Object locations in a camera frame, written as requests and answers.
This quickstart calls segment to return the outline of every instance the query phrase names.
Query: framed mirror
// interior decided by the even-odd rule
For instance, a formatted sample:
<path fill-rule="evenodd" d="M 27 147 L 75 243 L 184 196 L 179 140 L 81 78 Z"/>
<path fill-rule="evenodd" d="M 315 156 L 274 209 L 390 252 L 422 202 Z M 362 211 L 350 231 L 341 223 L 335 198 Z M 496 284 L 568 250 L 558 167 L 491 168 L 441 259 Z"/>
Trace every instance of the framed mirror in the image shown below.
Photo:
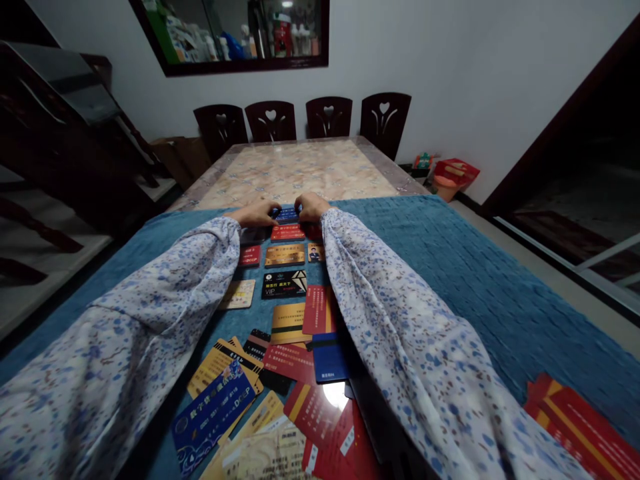
<path fill-rule="evenodd" d="M 329 0 L 129 0 L 168 77 L 329 65 Z"/>

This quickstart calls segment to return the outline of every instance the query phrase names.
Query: mirror frame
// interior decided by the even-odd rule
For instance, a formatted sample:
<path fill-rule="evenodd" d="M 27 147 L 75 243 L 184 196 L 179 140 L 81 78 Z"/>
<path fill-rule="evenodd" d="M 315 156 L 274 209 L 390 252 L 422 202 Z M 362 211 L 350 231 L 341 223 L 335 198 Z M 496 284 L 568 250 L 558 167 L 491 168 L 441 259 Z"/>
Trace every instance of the mirror frame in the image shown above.
<path fill-rule="evenodd" d="M 320 28 L 323 32 L 320 44 L 320 55 L 316 57 L 287 57 L 274 59 L 252 59 L 240 61 L 217 61 L 202 63 L 169 63 L 156 38 L 147 12 L 141 0 L 129 0 L 135 16 L 147 36 L 147 40 L 155 53 L 166 77 L 184 77 L 188 75 L 209 75 L 216 73 L 234 73 L 248 71 L 290 70 L 329 66 L 329 0 L 322 0 L 320 5 Z"/>

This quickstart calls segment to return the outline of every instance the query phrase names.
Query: chair backrest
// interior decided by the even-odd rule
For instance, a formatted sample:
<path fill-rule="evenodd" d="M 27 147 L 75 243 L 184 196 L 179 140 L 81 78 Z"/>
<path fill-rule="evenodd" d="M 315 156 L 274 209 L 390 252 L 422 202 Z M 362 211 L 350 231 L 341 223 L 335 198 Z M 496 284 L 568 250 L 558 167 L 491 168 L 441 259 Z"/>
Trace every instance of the chair backrest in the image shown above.
<path fill-rule="evenodd" d="M 360 135 L 391 160 L 400 146 L 411 96 L 404 93 L 378 93 L 362 100 Z"/>
<path fill-rule="evenodd" d="M 193 111 L 200 126 L 211 162 L 238 143 L 248 143 L 242 108 L 235 105 L 208 105 Z"/>
<path fill-rule="evenodd" d="M 245 112 L 254 142 L 296 140 L 292 103 L 258 102 L 245 108 Z"/>
<path fill-rule="evenodd" d="M 307 102 L 309 138 L 348 137 L 353 102 L 343 97 L 322 97 Z"/>

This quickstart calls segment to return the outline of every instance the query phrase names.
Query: blue floral fabric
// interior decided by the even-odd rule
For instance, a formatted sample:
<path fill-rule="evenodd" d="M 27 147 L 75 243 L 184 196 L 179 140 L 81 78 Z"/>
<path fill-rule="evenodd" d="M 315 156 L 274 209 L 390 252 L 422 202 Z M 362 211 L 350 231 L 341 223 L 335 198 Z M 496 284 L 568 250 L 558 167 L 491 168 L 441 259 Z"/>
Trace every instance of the blue floral fabric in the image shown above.
<path fill-rule="evenodd" d="M 226 292 L 239 232 L 220 217 L 184 234 L 0 389 L 1 478 L 116 476 Z"/>
<path fill-rule="evenodd" d="M 360 356 L 442 478 L 589 478 L 418 274 L 353 215 L 331 209 L 322 224 Z M 221 217 L 188 232 L 0 389 L 0 477 L 116 476 L 226 291 L 239 230 Z"/>
<path fill-rule="evenodd" d="M 357 217 L 322 217 L 327 269 L 367 370 L 442 478 L 589 479 L 520 407 L 478 334 Z"/>

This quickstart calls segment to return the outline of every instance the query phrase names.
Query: blue blanket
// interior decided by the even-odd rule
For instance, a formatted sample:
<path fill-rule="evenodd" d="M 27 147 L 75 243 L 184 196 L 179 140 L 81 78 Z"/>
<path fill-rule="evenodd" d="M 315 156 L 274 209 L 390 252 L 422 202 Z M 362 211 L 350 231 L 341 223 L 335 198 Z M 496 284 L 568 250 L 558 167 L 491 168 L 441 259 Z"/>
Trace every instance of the blue blanket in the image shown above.
<path fill-rule="evenodd" d="M 447 204 L 436 196 L 425 196 L 346 200 L 335 205 L 357 215 L 457 315 L 469 320 L 518 402 L 525 401 L 527 382 L 546 371 L 576 389 L 640 450 L 640 364 Z M 4 358 L 0 381 L 6 382 L 40 354 L 78 318 L 88 302 L 169 248 L 184 232 L 223 212 L 166 213 L 150 220 Z M 270 241 L 263 244 L 261 265 L 269 245 Z M 328 283 L 323 265 L 308 263 L 305 268 L 309 284 Z M 236 280 L 257 280 L 251 308 L 214 314 L 190 364 L 142 437 L 122 477 L 179 478 L 169 425 L 189 404 L 186 384 L 202 358 L 218 338 L 236 335 L 244 343 L 254 328 L 269 332 L 273 307 L 297 302 L 262 301 L 264 272 L 261 266 L 236 273 Z M 193 478 L 204 467 L 201 465 Z"/>

